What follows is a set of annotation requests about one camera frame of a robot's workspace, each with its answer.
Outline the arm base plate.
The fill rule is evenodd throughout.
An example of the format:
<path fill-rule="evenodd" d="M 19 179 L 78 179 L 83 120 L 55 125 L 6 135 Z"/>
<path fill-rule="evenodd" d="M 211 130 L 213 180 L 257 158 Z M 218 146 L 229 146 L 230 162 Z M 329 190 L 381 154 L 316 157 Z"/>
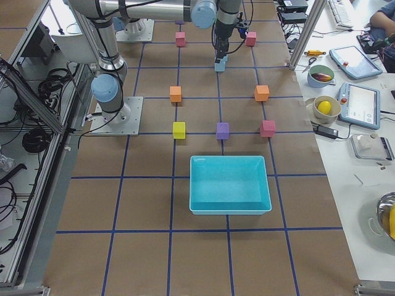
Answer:
<path fill-rule="evenodd" d="M 142 96 L 124 97 L 124 106 L 117 116 L 103 113 L 91 121 L 91 133 L 98 136 L 137 136 L 143 109 Z"/>
<path fill-rule="evenodd" d="M 115 36 L 118 43 L 148 43 L 152 41 L 154 20 L 138 19 L 124 24 L 120 19 L 114 19 Z"/>

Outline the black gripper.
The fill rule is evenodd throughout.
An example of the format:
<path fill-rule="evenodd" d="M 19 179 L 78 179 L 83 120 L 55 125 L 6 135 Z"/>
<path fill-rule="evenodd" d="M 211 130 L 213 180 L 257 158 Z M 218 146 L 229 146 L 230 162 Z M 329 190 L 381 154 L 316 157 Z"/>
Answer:
<path fill-rule="evenodd" d="M 215 41 L 214 48 L 216 50 L 215 63 L 219 64 L 222 59 L 227 55 L 229 49 L 229 38 L 232 36 L 233 30 L 237 29 L 242 42 L 239 44 L 239 49 L 246 40 L 249 31 L 249 24 L 247 21 L 237 21 L 235 24 L 225 24 L 220 20 L 216 20 L 214 25 Z"/>

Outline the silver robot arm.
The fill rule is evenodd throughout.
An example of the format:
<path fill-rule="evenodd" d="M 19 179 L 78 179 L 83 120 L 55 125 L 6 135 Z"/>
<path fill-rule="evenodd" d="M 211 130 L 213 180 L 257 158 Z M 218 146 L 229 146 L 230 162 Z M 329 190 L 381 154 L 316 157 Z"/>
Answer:
<path fill-rule="evenodd" d="M 126 72 L 125 60 L 120 56 L 117 42 L 130 43 L 146 32 L 154 20 L 191 22 L 197 28 L 212 30 L 211 42 L 215 49 L 214 68 L 224 72 L 229 39 L 237 30 L 245 40 L 251 20 L 240 11 L 241 1 L 67 1 L 71 10 L 80 14 L 91 25 L 91 35 L 98 52 L 100 69 L 105 74 L 119 77 Z"/>

